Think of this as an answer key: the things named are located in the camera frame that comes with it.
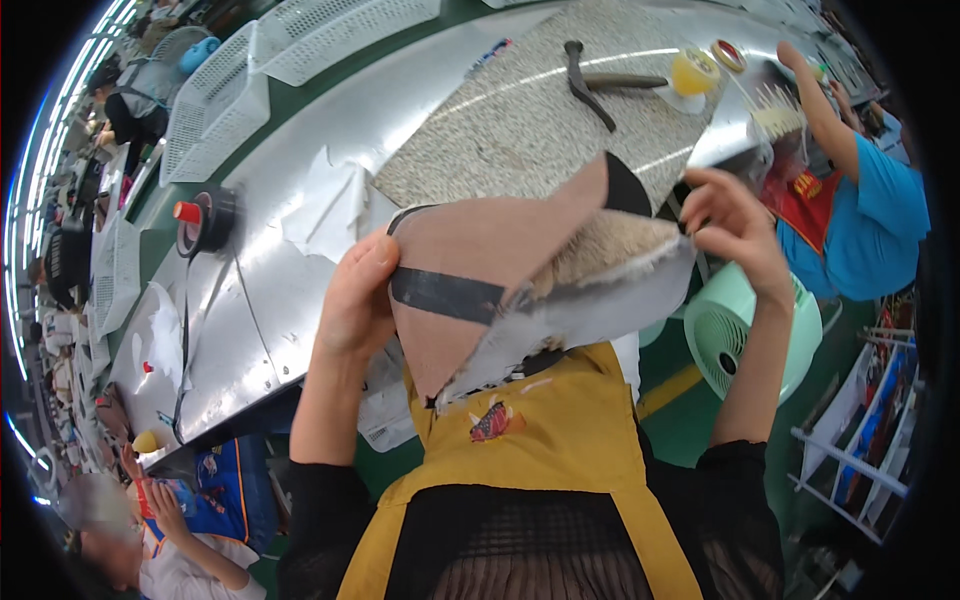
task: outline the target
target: blue shirt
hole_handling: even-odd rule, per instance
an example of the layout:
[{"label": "blue shirt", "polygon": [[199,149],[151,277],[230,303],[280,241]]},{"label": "blue shirt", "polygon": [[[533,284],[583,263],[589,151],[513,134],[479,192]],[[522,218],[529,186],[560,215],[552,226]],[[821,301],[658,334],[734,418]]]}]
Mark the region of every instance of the blue shirt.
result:
[{"label": "blue shirt", "polygon": [[873,300],[913,280],[919,242],[930,231],[920,173],[856,135],[859,184],[840,180],[824,258],[792,227],[777,223],[790,270],[817,298]]}]

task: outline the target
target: yellow floor line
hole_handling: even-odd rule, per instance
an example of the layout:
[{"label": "yellow floor line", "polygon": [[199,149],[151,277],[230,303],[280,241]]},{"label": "yellow floor line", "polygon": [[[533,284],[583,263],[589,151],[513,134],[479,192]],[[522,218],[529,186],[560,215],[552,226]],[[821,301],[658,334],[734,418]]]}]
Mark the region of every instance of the yellow floor line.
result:
[{"label": "yellow floor line", "polygon": [[640,398],[636,406],[636,417],[642,420],[653,415],[703,378],[696,365],[687,365]]}]

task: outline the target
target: yellow apron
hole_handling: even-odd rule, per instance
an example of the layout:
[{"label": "yellow apron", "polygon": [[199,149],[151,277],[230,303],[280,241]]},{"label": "yellow apron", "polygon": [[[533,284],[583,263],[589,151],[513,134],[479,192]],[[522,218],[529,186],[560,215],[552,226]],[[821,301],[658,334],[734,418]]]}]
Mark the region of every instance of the yellow apron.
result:
[{"label": "yellow apron", "polygon": [[574,349],[545,371],[470,396],[437,417],[409,373],[423,464],[394,482],[357,545],[338,598],[383,598],[407,503],[435,486],[609,493],[658,599],[702,598],[670,523],[646,486],[630,386],[609,343]]}]

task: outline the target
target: hammer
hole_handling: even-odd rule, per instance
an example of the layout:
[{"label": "hammer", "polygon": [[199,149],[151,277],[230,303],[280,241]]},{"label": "hammer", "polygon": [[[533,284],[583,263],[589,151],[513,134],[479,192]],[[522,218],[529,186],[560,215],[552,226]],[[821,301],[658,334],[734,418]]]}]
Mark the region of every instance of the hammer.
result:
[{"label": "hammer", "polygon": [[647,77],[644,75],[629,75],[619,73],[589,73],[586,78],[580,72],[580,53],[584,51],[584,44],[579,40],[570,40],[564,44],[564,50],[569,58],[566,67],[566,78],[570,84],[570,91],[573,95],[590,107],[593,112],[607,126],[610,133],[616,131],[616,123],[613,118],[607,114],[597,99],[593,97],[593,90],[607,87],[660,87],[667,85],[668,81],[663,77]]}]

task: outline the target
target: granite cutting board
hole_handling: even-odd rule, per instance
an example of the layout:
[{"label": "granite cutting board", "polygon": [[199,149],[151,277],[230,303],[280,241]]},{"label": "granite cutting board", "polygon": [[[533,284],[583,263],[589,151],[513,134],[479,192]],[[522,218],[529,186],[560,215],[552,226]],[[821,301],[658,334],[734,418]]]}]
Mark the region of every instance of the granite cutting board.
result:
[{"label": "granite cutting board", "polygon": [[669,77],[693,46],[631,0],[582,0],[515,40],[470,76],[383,166],[373,185],[397,205],[545,198],[598,152],[619,156],[660,208],[710,122],[728,77],[696,115],[652,90],[598,93],[617,129],[570,93],[564,42],[584,43],[583,72]]}]

